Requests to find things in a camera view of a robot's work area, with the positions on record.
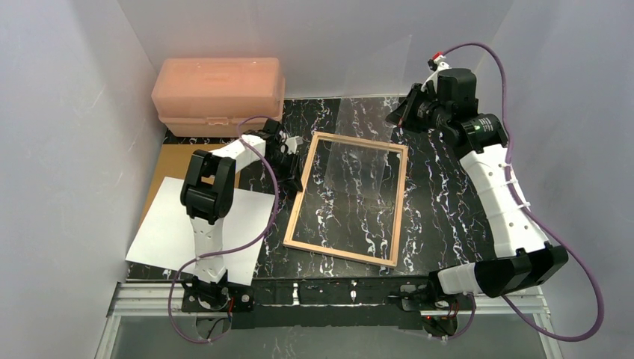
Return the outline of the white-backed printed photo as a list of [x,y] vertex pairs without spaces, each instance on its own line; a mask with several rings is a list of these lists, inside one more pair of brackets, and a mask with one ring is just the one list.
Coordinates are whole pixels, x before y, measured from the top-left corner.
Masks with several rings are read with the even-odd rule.
[[254,239],[268,225],[274,195],[236,189],[228,215],[211,226],[176,204],[180,184],[181,179],[164,179],[126,260],[172,270],[186,263],[184,272],[206,282],[227,276],[249,286],[262,246]]

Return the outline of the light wooden picture frame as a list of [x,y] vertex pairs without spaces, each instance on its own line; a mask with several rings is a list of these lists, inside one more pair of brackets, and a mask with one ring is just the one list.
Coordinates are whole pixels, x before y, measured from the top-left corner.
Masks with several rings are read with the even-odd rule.
[[315,132],[283,244],[396,267],[408,154],[403,144]]

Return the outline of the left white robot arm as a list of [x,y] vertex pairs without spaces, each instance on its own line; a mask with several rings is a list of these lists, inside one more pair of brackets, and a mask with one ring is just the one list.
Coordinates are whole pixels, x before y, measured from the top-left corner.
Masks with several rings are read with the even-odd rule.
[[[195,150],[180,192],[194,232],[195,257],[186,262],[194,276],[206,283],[219,284],[228,278],[225,257],[259,245],[271,230],[279,211],[282,188],[298,193],[301,182],[298,148],[304,142],[291,136],[281,122],[265,117],[262,129],[243,132],[243,120],[236,127],[237,138],[220,149]],[[224,248],[224,218],[234,200],[236,174],[254,162],[261,162],[274,186],[274,200],[268,222],[257,236],[238,247]]]

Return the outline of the brown cardboard backing board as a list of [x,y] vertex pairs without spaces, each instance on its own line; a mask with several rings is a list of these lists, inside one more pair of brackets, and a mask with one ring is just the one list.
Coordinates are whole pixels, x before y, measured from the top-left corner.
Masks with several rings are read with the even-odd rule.
[[211,214],[226,215],[238,187],[238,163],[230,164],[213,155],[220,144],[164,144],[161,147],[146,203],[141,213],[143,222],[156,195],[167,177],[183,180],[176,188],[176,204],[189,215],[202,215],[209,220]]

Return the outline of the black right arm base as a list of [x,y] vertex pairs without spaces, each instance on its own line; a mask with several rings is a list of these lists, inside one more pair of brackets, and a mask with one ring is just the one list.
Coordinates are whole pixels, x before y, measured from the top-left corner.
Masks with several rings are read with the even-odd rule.
[[473,303],[467,295],[439,294],[436,289],[423,284],[405,284],[399,287],[395,297],[405,311],[440,311],[448,316],[457,315],[461,310],[470,311]]

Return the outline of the pink plastic storage box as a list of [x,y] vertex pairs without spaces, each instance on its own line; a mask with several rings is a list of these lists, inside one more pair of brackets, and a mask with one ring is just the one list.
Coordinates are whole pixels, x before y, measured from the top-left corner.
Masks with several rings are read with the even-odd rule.
[[285,85],[276,58],[168,58],[151,98],[173,135],[231,138],[280,121]]

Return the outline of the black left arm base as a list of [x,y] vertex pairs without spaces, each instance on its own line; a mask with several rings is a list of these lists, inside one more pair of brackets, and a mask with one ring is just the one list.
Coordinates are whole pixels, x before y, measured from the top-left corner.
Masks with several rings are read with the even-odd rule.
[[245,313],[254,308],[255,292],[251,286],[229,283],[207,283],[197,277],[181,283],[184,289],[184,313]]

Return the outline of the aluminium front rail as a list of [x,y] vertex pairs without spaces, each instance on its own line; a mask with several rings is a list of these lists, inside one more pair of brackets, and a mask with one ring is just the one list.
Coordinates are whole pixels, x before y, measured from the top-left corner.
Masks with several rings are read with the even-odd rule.
[[[255,280],[252,283],[255,307],[352,307],[372,308],[388,305],[390,297],[387,279],[378,284],[358,280],[335,280],[323,283],[301,281]],[[182,284],[177,283],[172,291],[171,304],[168,304],[171,283],[131,282],[121,283],[115,290],[114,298],[108,313],[114,315],[167,315],[183,316],[185,313],[202,313],[210,310],[201,306],[197,300],[190,300],[193,295],[185,294]],[[541,288],[522,289],[506,295],[521,313],[530,316],[551,314]],[[502,297],[489,298],[485,294],[474,295],[476,314],[514,314],[515,312]]]

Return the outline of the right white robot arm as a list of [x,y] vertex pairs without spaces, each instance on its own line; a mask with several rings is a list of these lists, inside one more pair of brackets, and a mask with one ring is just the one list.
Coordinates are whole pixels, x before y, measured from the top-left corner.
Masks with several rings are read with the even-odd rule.
[[494,114],[478,111],[477,79],[466,68],[438,68],[386,120],[415,133],[437,130],[452,148],[475,186],[493,236],[495,259],[433,271],[425,285],[428,298],[459,294],[490,298],[539,286],[569,260],[527,215],[529,203],[506,159],[508,135]]

